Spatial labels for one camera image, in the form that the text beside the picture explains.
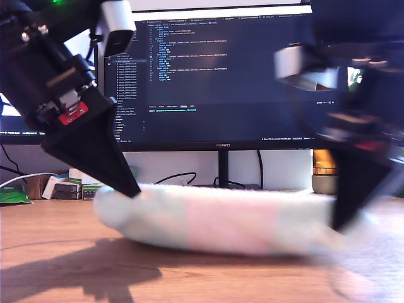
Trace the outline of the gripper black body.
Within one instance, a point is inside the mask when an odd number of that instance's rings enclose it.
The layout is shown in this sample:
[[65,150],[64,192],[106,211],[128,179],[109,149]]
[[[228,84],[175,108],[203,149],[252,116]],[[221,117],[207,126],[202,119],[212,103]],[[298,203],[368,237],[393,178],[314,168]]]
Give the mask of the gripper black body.
[[38,29],[1,29],[1,92],[27,126],[113,125],[116,101],[85,59]]

